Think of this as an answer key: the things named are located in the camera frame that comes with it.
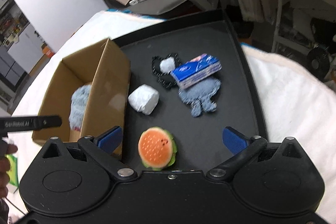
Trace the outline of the person's left hand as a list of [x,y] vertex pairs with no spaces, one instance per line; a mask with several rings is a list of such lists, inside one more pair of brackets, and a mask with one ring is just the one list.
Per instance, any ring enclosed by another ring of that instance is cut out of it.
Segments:
[[18,147],[15,144],[8,144],[6,152],[1,155],[1,198],[7,197],[8,188],[7,184],[9,183],[10,179],[7,172],[10,170],[10,162],[5,155],[11,155],[16,153]]

